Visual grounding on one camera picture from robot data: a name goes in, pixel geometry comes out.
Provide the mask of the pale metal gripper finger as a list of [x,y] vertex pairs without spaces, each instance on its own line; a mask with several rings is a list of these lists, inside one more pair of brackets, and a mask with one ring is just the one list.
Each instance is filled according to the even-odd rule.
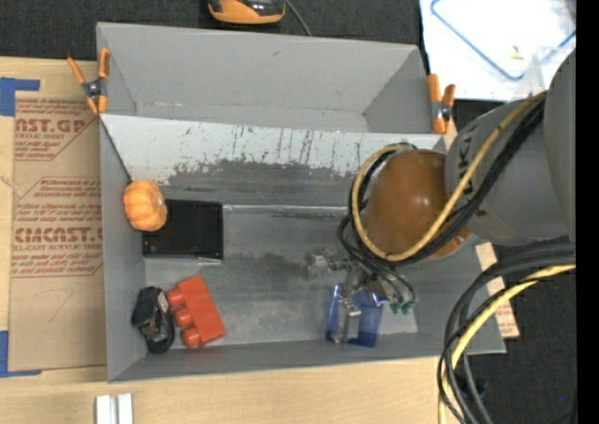
[[361,309],[352,300],[342,299],[338,304],[337,341],[349,342],[359,336]]
[[312,252],[307,255],[306,276],[308,279],[322,278],[345,268],[343,257],[337,252]]

